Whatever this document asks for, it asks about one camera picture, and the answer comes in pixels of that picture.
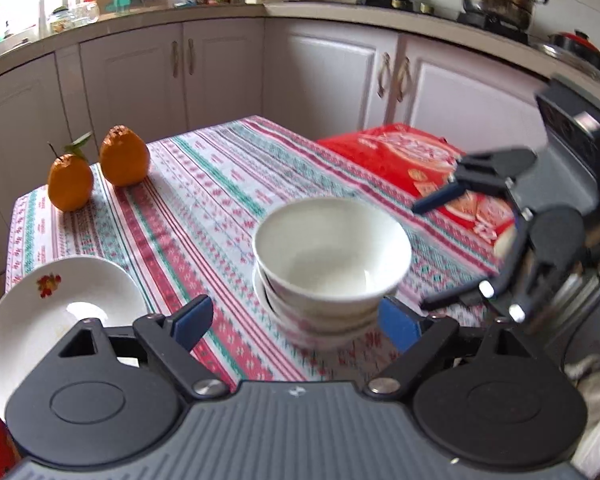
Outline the white kitchen cabinets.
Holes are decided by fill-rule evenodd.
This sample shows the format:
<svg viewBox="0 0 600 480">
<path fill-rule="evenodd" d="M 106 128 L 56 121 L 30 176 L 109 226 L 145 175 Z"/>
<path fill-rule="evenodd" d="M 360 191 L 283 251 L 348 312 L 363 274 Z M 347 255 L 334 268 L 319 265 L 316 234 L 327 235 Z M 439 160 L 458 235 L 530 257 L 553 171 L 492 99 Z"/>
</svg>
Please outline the white kitchen cabinets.
<svg viewBox="0 0 600 480">
<path fill-rule="evenodd" d="M 47 144 L 115 125 L 155 141 L 261 115 L 312 140 L 403 122 L 463 151 L 546 141 L 541 83 L 482 55 L 408 32 L 203 10 L 196 20 L 99 23 L 0 56 L 0 274 L 10 210 L 43 184 Z"/>
</svg>

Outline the bumpy orange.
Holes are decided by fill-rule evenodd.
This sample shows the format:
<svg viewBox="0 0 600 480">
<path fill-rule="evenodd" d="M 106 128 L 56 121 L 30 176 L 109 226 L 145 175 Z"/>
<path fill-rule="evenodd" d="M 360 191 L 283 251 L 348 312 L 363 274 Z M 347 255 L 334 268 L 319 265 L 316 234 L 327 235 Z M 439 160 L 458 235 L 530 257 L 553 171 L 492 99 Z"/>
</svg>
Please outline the bumpy orange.
<svg viewBox="0 0 600 480">
<path fill-rule="evenodd" d="M 99 165 L 105 179 L 117 188 L 140 183 L 149 171 L 148 147 L 127 126 L 114 126 L 100 146 Z"/>
</svg>

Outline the red printed carton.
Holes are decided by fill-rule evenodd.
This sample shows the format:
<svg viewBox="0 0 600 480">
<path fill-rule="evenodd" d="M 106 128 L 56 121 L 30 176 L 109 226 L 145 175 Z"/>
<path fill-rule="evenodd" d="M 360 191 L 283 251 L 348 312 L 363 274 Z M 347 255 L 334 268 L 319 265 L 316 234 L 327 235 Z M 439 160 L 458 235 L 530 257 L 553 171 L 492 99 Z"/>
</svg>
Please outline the red printed carton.
<svg viewBox="0 0 600 480">
<path fill-rule="evenodd" d="M 415 198 L 447 184 L 463 156 L 446 140 L 404 124 L 340 134 L 318 143 Z M 503 258 L 513 245 L 515 218 L 504 200 L 467 192 L 439 211 L 491 246 L 496 258 Z"/>
</svg>

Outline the white plate with fruit print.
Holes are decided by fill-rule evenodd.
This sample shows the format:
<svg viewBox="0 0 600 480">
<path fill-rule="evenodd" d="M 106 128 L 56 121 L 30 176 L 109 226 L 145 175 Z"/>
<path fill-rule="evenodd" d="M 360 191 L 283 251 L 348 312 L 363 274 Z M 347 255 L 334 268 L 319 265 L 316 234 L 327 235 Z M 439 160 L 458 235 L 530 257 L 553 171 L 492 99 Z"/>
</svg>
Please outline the white plate with fruit print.
<svg viewBox="0 0 600 480">
<path fill-rule="evenodd" d="M 94 256 L 44 264 L 0 300 L 0 419 L 8 399 L 77 322 L 128 326 L 148 312 L 140 288 L 121 266 Z"/>
</svg>

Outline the orange with green leaf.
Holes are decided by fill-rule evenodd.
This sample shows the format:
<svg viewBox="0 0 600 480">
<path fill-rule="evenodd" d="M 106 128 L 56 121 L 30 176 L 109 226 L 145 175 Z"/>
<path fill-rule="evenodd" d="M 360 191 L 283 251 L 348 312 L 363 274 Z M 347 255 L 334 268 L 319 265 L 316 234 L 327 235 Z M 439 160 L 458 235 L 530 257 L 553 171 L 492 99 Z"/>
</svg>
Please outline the orange with green leaf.
<svg viewBox="0 0 600 480">
<path fill-rule="evenodd" d="M 61 212 L 73 212 L 84 207 L 91 199 L 94 177 L 82 148 L 92 133 L 84 133 L 65 146 L 59 155 L 52 144 L 48 144 L 55 159 L 47 176 L 47 196 Z"/>
</svg>

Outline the red lidded pot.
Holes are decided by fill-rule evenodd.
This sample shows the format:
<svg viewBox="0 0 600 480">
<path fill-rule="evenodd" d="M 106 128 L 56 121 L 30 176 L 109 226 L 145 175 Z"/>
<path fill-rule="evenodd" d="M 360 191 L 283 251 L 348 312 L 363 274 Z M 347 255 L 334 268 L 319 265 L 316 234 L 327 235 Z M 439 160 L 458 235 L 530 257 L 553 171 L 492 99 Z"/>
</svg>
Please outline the red lidded pot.
<svg viewBox="0 0 600 480">
<path fill-rule="evenodd" d="M 558 32 L 550 36 L 550 43 L 571 52 L 600 70 L 600 49 L 588 39 L 588 35 L 580 30 L 574 32 Z"/>
</svg>

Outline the white bowl pink flowers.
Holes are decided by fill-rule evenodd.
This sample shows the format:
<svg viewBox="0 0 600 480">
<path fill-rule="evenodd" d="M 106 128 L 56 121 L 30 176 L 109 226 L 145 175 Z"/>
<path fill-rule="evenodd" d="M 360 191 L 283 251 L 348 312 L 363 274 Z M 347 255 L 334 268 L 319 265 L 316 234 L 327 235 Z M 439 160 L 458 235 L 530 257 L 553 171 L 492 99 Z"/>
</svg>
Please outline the white bowl pink flowers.
<svg viewBox="0 0 600 480">
<path fill-rule="evenodd" d="M 264 302 L 280 318 L 304 332 L 343 333 L 373 323 L 377 318 L 379 298 L 367 301 L 333 302 L 302 298 L 283 298 L 276 292 L 265 272 L 253 268 L 254 284 L 264 295 Z"/>
<path fill-rule="evenodd" d="M 367 301 L 394 294 L 412 261 L 401 223 L 352 198 L 312 197 L 266 216 L 252 237 L 257 265 L 283 298 Z"/>
</svg>

